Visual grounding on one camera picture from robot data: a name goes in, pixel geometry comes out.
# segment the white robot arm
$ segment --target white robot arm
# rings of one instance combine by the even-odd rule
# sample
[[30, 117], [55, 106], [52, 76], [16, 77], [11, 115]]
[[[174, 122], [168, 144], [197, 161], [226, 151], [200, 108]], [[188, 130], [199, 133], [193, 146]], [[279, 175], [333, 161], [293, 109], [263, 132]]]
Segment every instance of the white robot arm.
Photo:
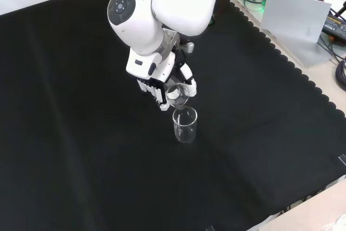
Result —
[[[193, 44], [180, 45], [178, 32], [195, 36], [208, 26], [215, 0], [110, 0], [108, 19], [119, 38], [130, 47], [127, 72], [137, 77], [142, 91], [151, 92], [162, 110], [164, 84], [177, 69], [190, 96], [196, 95], [196, 82], [184, 60], [175, 52], [193, 51]], [[172, 30], [163, 29], [165, 24]]]

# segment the glass beaker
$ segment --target glass beaker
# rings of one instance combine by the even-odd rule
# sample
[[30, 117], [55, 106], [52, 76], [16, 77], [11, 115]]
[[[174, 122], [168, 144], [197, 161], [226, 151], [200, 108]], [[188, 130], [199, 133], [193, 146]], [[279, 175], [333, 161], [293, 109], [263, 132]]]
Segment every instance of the glass beaker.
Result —
[[184, 83], [175, 83], [166, 90], [167, 102], [175, 108], [183, 107], [189, 96], [189, 89]]
[[197, 112], [192, 107], [183, 106], [173, 112], [175, 137], [181, 143], [192, 143], [197, 135]]

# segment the white table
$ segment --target white table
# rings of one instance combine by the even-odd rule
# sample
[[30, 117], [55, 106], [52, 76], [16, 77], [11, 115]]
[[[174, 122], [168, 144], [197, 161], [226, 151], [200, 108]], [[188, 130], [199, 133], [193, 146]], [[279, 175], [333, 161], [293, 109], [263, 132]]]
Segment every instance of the white table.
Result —
[[346, 180], [277, 217], [258, 231], [322, 231], [346, 214]]

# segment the black tablecloth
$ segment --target black tablecloth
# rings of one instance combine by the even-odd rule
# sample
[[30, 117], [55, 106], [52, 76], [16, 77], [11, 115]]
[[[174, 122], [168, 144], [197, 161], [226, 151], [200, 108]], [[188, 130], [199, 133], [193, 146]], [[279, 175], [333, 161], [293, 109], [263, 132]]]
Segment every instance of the black tablecloth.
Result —
[[2, 230], [247, 230], [343, 174], [344, 114], [229, 0], [193, 38], [198, 137], [177, 143], [108, 1], [0, 18]]

